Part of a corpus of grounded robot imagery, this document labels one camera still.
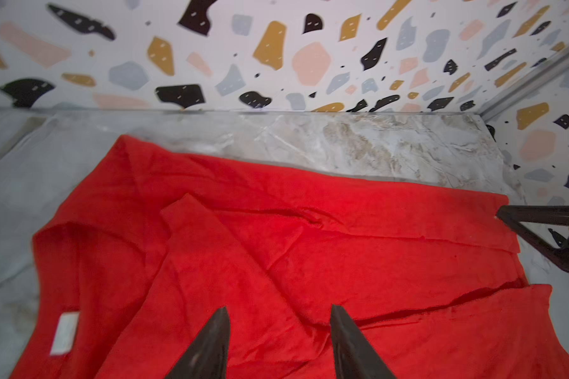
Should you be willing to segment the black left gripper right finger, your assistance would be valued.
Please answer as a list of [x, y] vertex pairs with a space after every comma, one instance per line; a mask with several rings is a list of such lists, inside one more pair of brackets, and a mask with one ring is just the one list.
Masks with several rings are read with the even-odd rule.
[[337, 379], [396, 378], [342, 306], [331, 307], [330, 327]]

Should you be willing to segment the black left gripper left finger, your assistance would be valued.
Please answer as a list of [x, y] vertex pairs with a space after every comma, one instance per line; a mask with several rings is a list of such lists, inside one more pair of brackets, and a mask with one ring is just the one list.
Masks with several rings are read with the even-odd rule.
[[230, 342], [227, 308], [216, 310], [165, 378], [226, 378]]

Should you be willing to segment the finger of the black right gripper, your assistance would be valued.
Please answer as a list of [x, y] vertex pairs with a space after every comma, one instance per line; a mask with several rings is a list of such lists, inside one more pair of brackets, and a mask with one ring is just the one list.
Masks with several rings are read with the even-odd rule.
[[569, 273], [569, 205], [504, 205], [496, 216], [553, 265]]

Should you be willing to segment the red t shirt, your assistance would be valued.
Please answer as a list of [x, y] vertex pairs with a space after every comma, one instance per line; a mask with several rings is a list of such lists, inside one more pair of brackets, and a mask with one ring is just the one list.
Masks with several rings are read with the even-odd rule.
[[569, 378], [507, 198], [171, 153], [120, 137], [33, 237], [15, 378], [163, 378], [212, 314], [230, 378], [332, 378], [343, 306], [399, 378]]

